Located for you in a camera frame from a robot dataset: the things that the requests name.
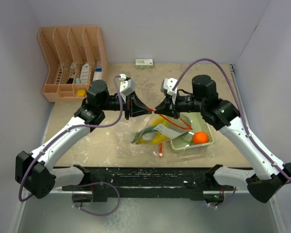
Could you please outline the green cucumber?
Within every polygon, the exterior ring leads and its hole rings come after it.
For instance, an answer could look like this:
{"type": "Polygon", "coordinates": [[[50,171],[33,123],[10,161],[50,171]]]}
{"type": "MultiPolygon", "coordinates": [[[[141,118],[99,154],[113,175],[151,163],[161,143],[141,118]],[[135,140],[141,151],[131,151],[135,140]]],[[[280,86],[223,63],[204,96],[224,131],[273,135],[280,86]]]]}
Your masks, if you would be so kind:
{"type": "Polygon", "coordinates": [[[154,128],[155,128],[155,126],[150,126],[150,127],[144,128],[143,130],[137,132],[134,135],[133,140],[131,142],[132,143],[136,143],[137,139],[140,138],[142,135],[148,134],[148,133],[153,133],[154,132],[154,128]]]}

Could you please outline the white garlic bulb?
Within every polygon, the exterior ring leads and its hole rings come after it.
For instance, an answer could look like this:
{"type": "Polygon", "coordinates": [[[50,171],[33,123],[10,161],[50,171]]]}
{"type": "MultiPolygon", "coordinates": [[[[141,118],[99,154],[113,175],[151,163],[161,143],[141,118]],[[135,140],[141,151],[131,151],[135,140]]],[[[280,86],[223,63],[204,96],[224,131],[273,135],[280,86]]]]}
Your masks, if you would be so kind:
{"type": "Polygon", "coordinates": [[[144,142],[151,142],[155,139],[155,135],[154,134],[145,134],[142,136],[142,139],[144,142]]]}

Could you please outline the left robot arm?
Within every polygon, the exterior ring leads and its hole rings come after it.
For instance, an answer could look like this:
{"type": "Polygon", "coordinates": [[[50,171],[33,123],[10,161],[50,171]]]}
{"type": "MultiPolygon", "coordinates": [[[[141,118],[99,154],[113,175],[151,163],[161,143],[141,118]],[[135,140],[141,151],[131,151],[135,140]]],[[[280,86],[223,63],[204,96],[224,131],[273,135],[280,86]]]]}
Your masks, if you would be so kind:
{"type": "Polygon", "coordinates": [[[123,98],[120,90],[110,95],[103,80],[95,80],[87,90],[81,107],[74,113],[69,122],[48,142],[30,153],[21,151],[16,157],[15,180],[20,184],[18,199],[23,189],[38,199],[45,197],[52,189],[73,185],[85,190],[91,185],[91,173],[80,165],[68,168],[55,168],[58,160],[80,139],[87,136],[101,124],[105,118],[104,111],[118,111],[120,117],[129,119],[151,113],[137,97],[134,90],[123,98]]]}

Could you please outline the clear zip bag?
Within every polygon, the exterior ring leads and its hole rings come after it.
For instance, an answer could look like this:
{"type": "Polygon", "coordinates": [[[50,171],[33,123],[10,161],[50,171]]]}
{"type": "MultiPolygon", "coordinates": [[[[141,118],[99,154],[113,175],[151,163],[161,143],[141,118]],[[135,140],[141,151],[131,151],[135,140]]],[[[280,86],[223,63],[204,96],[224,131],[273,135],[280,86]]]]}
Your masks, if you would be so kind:
{"type": "Polygon", "coordinates": [[[132,143],[136,133],[141,131],[151,119],[150,116],[140,116],[121,120],[115,126],[116,155],[120,158],[139,158],[145,156],[159,156],[159,144],[132,143]]]}
{"type": "Polygon", "coordinates": [[[167,126],[163,126],[162,124],[159,124],[158,126],[156,126],[154,129],[159,131],[160,133],[162,133],[164,136],[167,136],[169,138],[169,140],[166,141],[170,141],[172,139],[175,139],[177,137],[179,137],[180,135],[187,133],[189,130],[191,130],[191,126],[189,123],[187,123],[185,120],[183,120],[180,116],[180,118],[178,119],[174,119],[172,117],[169,116],[165,116],[165,115],[158,115],[158,114],[154,114],[154,109],[149,108],[152,113],[151,115],[149,115],[149,117],[158,117],[158,116],[162,116],[165,121],[167,122],[167,126]]]}

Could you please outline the yellow banana bunch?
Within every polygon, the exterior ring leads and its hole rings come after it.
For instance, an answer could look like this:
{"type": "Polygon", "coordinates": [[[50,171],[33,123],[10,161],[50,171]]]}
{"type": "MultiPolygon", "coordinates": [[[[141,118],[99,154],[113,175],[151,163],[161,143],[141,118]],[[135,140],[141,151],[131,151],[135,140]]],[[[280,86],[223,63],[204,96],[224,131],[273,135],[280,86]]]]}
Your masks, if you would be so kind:
{"type": "MultiPolygon", "coordinates": [[[[159,124],[162,124],[163,126],[167,126],[167,122],[165,121],[165,119],[162,116],[156,116],[156,117],[152,117],[148,123],[146,124],[146,126],[144,128],[150,127],[150,126],[158,126],[159,124]]],[[[144,142],[142,139],[142,136],[140,138],[137,139],[137,142],[135,144],[159,144],[162,143],[166,140],[169,140],[169,138],[167,136],[164,136],[162,133],[160,133],[159,131],[154,129],[153,133],[149,133],[149,134],[154,134],[155,135],[155,139],[151,142],[144,142]]]]}

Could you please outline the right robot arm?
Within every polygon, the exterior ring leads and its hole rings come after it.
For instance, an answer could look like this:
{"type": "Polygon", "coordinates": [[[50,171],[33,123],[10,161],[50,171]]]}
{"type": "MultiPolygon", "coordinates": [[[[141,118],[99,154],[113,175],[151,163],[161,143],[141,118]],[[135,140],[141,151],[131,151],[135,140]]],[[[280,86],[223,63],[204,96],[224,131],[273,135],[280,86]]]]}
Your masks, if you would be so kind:
{"type": "Polygon", "coordinates": [[[180,113],[199,112],[206,123],[224,135],[251,165],[251,170],[215,165],[206,173],[211,190],[220,186],[246,189],[259,202],[267,203],[291,178],[291,163],[284,163],[270,152],[245,125],[239,110],[228,100],[219,98],[216,83],[208,75],[192,78],[192,94],[181,96],[177,80],[165,79],[161,85],[164,100],[156,114],[178,119],[180,113]]]}

